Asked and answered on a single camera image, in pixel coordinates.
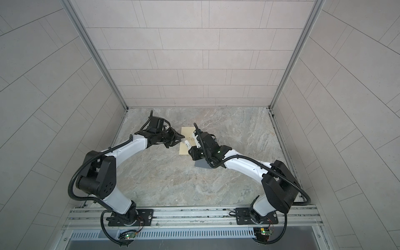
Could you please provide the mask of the grey envelope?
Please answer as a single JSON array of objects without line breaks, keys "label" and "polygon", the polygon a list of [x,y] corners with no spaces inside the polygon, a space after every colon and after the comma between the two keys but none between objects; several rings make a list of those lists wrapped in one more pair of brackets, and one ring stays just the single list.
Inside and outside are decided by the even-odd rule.
[{"label": "grey envelope", "polygon": [[212,169],[205,159],[195,161],[194,166],[198,168]]}]

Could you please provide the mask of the yellow paper envelope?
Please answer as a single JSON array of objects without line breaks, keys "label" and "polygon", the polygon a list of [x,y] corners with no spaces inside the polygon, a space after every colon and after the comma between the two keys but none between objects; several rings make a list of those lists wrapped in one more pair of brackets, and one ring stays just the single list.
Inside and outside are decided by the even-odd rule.
[{"label": "yellow paper envelope", "polygon": [[196,143],[193,140],[192,133],[195,131],[195,127],[182,127],[181,134],[185,136],[184,139],[181,140],[179,155],[188,155],[188,149],[184,144],[185,140],[188,140],[192,146],[196,146]]}]

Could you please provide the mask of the white glue stick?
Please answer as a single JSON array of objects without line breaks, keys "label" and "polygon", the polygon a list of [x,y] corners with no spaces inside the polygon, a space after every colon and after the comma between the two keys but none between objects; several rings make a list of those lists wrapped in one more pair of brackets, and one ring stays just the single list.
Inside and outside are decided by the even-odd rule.
[{"label": "white glue stick", "polygon": [[188,140],[184,141],[184,144],[186,145],[186,147],[188,148],[188,150],[190,150],[192,148],[191,143]]}]

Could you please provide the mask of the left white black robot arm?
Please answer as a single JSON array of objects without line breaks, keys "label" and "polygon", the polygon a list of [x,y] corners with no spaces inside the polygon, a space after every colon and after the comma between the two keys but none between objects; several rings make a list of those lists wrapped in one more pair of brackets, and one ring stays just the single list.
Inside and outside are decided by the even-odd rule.
[{"label": "left white black robot arm", "polygon": [[148,120],[135,134],[123,143],[100,152],[90,151],[83,164],[73,174],[67,188],[75,201],[93,201],[111,213],[113,223],[131,226],[138,221],[134,201],[127,198],[117,187],[117,167],[133,155],[153,145],[173,147],[184,135],[171,127],[164,118],[149,115]]}]

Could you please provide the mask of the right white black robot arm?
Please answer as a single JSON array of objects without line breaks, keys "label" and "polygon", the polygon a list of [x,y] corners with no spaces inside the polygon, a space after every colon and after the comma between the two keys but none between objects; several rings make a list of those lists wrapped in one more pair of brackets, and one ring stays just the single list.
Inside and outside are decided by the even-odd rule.
[{"label": "right white black robot arm", "polygon": [[238,171],[262,185],[265,194],[256,198],[249,208],[249,217],[254,223],[263,223],[271,212],[287,214],[293,205],[310,205],[311,198],[283,162],[255,160],[229,146],[219,145],[214,135],[202,131],[197,124],[194,128],[196,146],[189,149],[194,161],[203,159],[211,169],[224,167]]}]

